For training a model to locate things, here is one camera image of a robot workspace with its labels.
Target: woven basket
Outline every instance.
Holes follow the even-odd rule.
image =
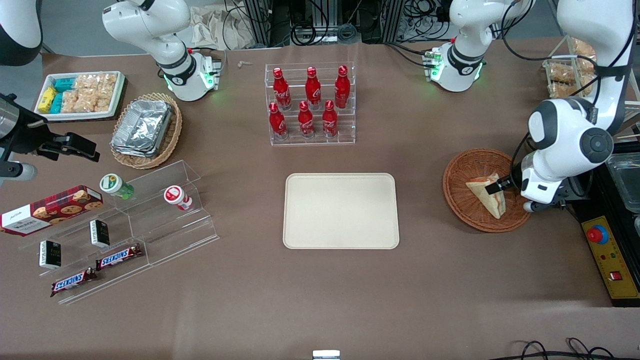
[[[178,104],[175,103],[175,100],[165,94],[158,94],[154,92],[153,94],[142,95],[136,100],[162,100],[164,102],[167,102],[168,104],[171,104],[173,108],[171,118],[169,119],[169,126],[166,129],[166,133],[164,134],[162,144],[160,145],[160,151],[158,152],[157,156],[154,156],[153,158],[144,158],[142,156],[124,155],[116,152],[113,148],[111,148],[113,157],[115,157],[119,163],[127,165],[128,167],[143,170],[146,168],[154,168],[164,163],[169,158],[169,156],[171,156],[171,153],[173,152],[173,150],[175,150],[175,146],[178,144],[178,138],[180,137],[180,131],[182,130],[182,115],[180,114],[180,109],[178,109]],[[120,127],[120,123],[124,118],[124,114],[127,112],[132,103],[133,101],[130,102],[129,105],[127,105],[127,107],[120,113],[118,121],[116,122],[116,126],[113,130],[114,135]]]
[[[449,162],[442,177],[442,190],[453,212],[468,225],[487,233],[505,233],[514,230],[529,219],[522,207],[527,201],[515,189],[504,192],[506,212],[494,218],[474,195],[466,182],[480,176],[498,173],[505,176],[510,171],[511,158],[492,149],[471,149]]]

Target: red coca-cola bottle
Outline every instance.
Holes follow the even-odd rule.
[[[320,110],[322,98],[320,96],[320,81],[316,77],[316,68],[311,66],[307,68],[307,82],[305,83],[305,91],[307,92],[307,100],[309,101],[309,109]]]
[[[276,101],[282,111],[291,109],[291,93],[289,92],[289,84],[282,76],[282,69],[277,67],[273,69],[273,92],[276,94]]]
[[[305,139],[311,139],[316,135],[314,129],[314,114],[309,111],[307,101],[300,101],[300,112],[298,113],[298,122],[300,123],[300,132]]]
[[[344,109],[349,101],[349,91],[351,91],[351,83],[347,78],[347,67],[340,65],[338,68],[338,78],[335,80],[335,107]]]
[[[333,101],[327,100],[322,114],[322,129],[324,135],[333,138],[338,135],[338,114],[333,109]]]
[[[269,123],[273,129],[273,136],[276,140],[285,140],[289,137],[289,133],[287,132],[287,126],[284,123],[284,115],[282,115],[275,102],[271,102],[271,104],[269,104],[269,111],[271,112],[269,114]]]

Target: red emergency stop button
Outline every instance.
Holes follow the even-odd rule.
[[[592,243],[604,245],[609,241],[609,233],[604,226],[594,225],[591,229],[587,230],[587,239]]]

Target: brown tablecloth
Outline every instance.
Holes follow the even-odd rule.
[[[559,39],[513,41],[544,56]],[[415,48],[428,48],[422,44]],[[238,69],[239,60],[251,61]],[[264,65],[356,61],[355,145],[274,148]],[[540,63],[492,44],[468,91],[445,92],[382,45],[286,47],[228,54],[220,90],[180,102],[185,125],[167,163],[186,160],[221,239],[71,306],[50,299],[36,254],[0,236],[1,353],[8,359],[482,359],[517,354],[517,340],[568,350],[564,338],[636,356],[640,309],[615,309],[580,227],[557,210],[506,234],[485,234],[447,207],[441,176],[472,147],[511,153],[547,93]],[[45,73],[120,70],[125,103],[167,92],[149,56],[45,56]],[[119,165],[113,122],[51,126],[98,143],[99,163],[17,156],[39,169],[6,181],[0,210]],[[282,244],[284,185],[293,172],[388,172],[396,179],[401,241],[384,250],[289,250]]]

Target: white tray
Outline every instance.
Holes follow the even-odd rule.
[[[54,80],[56,79],[64,79],[64,78],[75,78],[80,74],[91,74],[97,75],[102,74],[103,72],[112,72],[118,74],[118,79],[116,80],[116,87],[113,90],[113,95],[111,96],[111,103],[109,104],[108,111],[100,111],[96,113],[60,113],[60,114],[46,114],[42,113],[38,110],[38,104],[42,99],[42,95],[44,94],[44,90],[46,90],[49,86],[53,85]],[[120,71],[95,71],[95,72],[68,72],[66,74],[51,74],[47,75],[44,79],[44,84],[42,85],[42,89],[40,90],[40,95],[38,95],[38,101],[35,104],[35,108],[33,111],[36,114],[40,114],[47,118],[47,122],[74,122],[74,121],[83,121],[83,120],[91,120],[91,119],[102,119],[108,118],[115,115],[116,110],[118,108],[118,103],[120,102],[120,94],[122,94],[122,88],[124,87],[124,74]]]
[[[290,249],[393,249],[400,242],[390,174],[291,174],[282,241]]]

